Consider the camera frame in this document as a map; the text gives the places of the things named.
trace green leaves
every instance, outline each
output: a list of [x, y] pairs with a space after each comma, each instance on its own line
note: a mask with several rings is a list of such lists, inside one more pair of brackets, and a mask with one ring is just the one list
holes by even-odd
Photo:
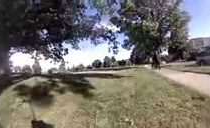
[[122, 6], [119, 16], [111, 18], [111, 22], [128, 36], [123, 43], [124, 48], [134, 46], [152, 52], [166, 47], [170, 36], [185, 41], [189, 19], [187, 13], [179, 8], [180, 3], [180, 0], [172, 5], [165, 1], [136, 0]]

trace distant tree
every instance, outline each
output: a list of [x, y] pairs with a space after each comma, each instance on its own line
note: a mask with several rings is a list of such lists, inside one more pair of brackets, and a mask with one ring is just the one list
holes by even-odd
[[104, 61], [103, 67], [111, 67], [112, 66], [112, 60], [110, 59], [110, 57], [105, 56], [103, 61]]
[[112, 67], [118, 67], [118, 66], [119, 66], [119, 64], [117, 61], [112, 63]]
[[78, 65], [76, 68], [77, 68], [78, 71], [85, 70], [85, 66], [83, 64]]
[[32, 66], [34, 74], [41, 74], [42, 68], [40, 66], [39, 61], [36, 59], [33, 66]]
[[47, 72], [48, 72], [48, 74], [58, 73], [58, 69], [57, 68], [50, 68]]
[[91, 65], [86, 66], [86, 69], [93, 69]]
[[111, 57], [111, 61], [114, 63], [114, 62], [116, 62], [117, 60], [116, 60], [116, 58], [115, 58], [114, 56], [112, 56], [112, 57]]
[[101, 68], [102, 62], [101, 62], [100, 60], [95, 60], [95, 61], [92, 63], [92, 66], [93, 66], [93, 68]]
[[65, 62], [61, 62], [60, 66], [59, 66], [59, 73], [65, 73], [66, 72], [66, 68], [65, 68]]
[[22, 68], [20, 66], [15, 66], [13, 68], [14, 73], [21, 73], [22, 72]]
[[126, 60], [120, 60], [120, 61], [118, 61], [118, 65], [119, 66], [126, 66], [126, 64], [127, 64]]
[[24, 65], [22, 68], [22, 73], [28, 73], [31, 74], [32, 73], [32, 69], [29, 65]]

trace house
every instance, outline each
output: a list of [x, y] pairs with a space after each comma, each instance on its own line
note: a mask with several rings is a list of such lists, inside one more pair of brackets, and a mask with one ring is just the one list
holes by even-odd
[[192, 48], [200, 50], [204, 47], [210, 47], [210, 37], [194, 38], [190, 40]]

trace tree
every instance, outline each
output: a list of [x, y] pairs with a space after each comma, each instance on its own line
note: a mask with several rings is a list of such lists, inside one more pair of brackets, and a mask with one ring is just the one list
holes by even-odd
[[33, 53], [62, 61], [68, 49], [78, 42], [95, 39], [99, 13], [88, 15], [86, 5], [76, 0], [0, 0], [0, 68], [9, 70], [11, 50]]
[[78, 71], [85, 70], [85, 66], [83, 64], [78, 65], [76, 68], [77, 68]]
[[31, 67], [29, 65], [24, 65], [22, 68], [22, 73], [31, 74], [32, 73]]
[[100, 60], [95, 60], [95, 61], [93, 61], [92, 66], [94, 68], [101, 68], [102, 62]]
[[47, 72], [48, 72], [48, 74], [58, 73], [58, 69], [57, 68], [51, 68]]
[[116, 60], [116, 58], [114, 56], [112, 56], [111, 57], [111, 61], [112, 61], [112, 63], [115, 63], [117, 60]]
[[32, 69], [33, 69], [34, 74], [41, 74], [42, 69], [38, 60], [35, 60], [32, 66]]
[[61, 62], [61, 64], [60, 64], [58, 70], [59, 70], [59, 73], [65, 73], [65, 72], [66, 72], [65, 62], [64, 62], [64, 61]]
[[91, 65], [86, 66], [86, 69], [93, 69]]
[[14, 73], [21, 73], [22, 72], [22, 68], [20, 66], [15, 66], [13, 68], [13, 70], [14, 70]]
[[[147, 0], [124, 4], [119, 16], [111, 18], [111, 22], [120, 28], [119, 32], [129, 37], [124, 41], [123, 47], [134, 47], [150, 55], [176, 43], [169, 43], [173, 37], [178, 42], [183, 39], [181, 37], [187, 37], [186, 29], [183, 28], [186, 28], [189, 16], [179, 8], [180, 4], [181, 0], [176, 0], [173, 4]], [[176, 36], [179, 32], [184, 33], [180, 38]]]
[[146, 59], [148, 59], [148, 53], [145, 53], [144, 51], [141, 51], [139, 48], [133, 48], [130, 56], [130, 61], [133, 64], [143, 64], [146, 62]]
[[110, 57], [105, 56], [103, 60], [103, 67], [111, 67], [112, 66], [112, 60]]

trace bush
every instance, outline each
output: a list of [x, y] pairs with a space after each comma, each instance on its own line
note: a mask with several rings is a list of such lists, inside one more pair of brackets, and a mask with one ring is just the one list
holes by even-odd
[[86, 69], [93, 69], [93, 67], [92, 67], [91, 65], [88, 65], [88, 66], [86, 67]]

